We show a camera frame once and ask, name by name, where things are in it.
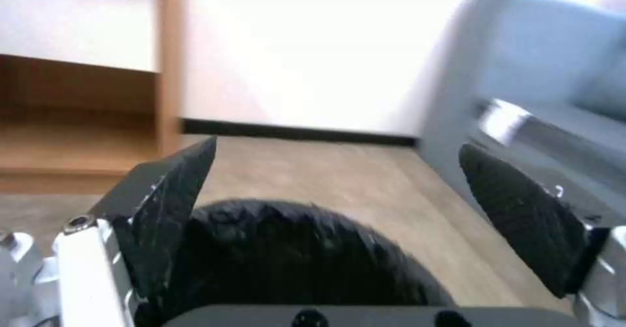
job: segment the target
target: screw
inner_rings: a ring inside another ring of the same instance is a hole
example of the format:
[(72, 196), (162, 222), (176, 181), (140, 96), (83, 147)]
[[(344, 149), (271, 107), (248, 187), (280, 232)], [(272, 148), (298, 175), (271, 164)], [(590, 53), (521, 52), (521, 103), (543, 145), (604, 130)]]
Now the screw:
[(0, 229), (0, 247), (5, 247), (6, 249), (13, 249), (17, 242), (15, 241), (15, 236), (13, 232), (9, 229)]
[(65, 225), (63, 225), (63, 233), (65, 233), (65, 235), (70, 235), (83, 231), (89, 227), (98, 227), (96, 218), (94, 218), (91, 214), (83, 214), (70, 218), (67, 222), (65, 222)]

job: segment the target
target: black baseboard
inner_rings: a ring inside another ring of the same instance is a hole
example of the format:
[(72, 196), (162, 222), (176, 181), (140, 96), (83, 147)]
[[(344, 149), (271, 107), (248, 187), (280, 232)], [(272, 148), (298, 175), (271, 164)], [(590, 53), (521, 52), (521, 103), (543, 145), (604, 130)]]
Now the black baseboard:
[(322, 131), (317, 129), (276, 127), (273, 125), (222, 122), (183, 118), (183, 133), (235, 137), (281, 138), (286, 140), (349, 142), (413, 147), (418, 141), (411, 137), (357, 133), (353, 131)]

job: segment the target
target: textured rubber pad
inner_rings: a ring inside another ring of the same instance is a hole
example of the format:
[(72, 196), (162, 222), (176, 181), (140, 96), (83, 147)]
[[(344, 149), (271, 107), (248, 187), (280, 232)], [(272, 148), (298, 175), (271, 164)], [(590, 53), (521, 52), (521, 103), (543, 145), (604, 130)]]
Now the textured rubber pad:
[(459, 160), (474, 198), (515, 253), (556, 297), (576, 293), (610, 228), (484, 149), (463, 145)]

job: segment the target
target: black fuzzy object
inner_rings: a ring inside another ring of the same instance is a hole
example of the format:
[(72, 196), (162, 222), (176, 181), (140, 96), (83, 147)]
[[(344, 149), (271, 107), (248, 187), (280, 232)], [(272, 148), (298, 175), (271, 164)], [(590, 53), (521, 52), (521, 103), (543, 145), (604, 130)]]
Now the black fuzzy object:
[(454, 301), (422, 265), (373, 229), (314, 205), (226, 200), (194, 210), (169, 287), (139, 309), (136, 322), (164, 323), (214, 304)]

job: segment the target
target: wooden shelf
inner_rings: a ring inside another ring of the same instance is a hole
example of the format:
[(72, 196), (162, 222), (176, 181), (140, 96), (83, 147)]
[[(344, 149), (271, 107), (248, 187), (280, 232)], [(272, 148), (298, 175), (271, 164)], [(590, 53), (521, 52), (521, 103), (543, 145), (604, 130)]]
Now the wooden shelf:
[(0, 53), (0, 194), (103, 194), (178, 150), (183, 4), (159, 0), (156, 73)]
[(149, 116), (24, 109), (0, 123), (0, 173), (124, 175), (158, 158)]

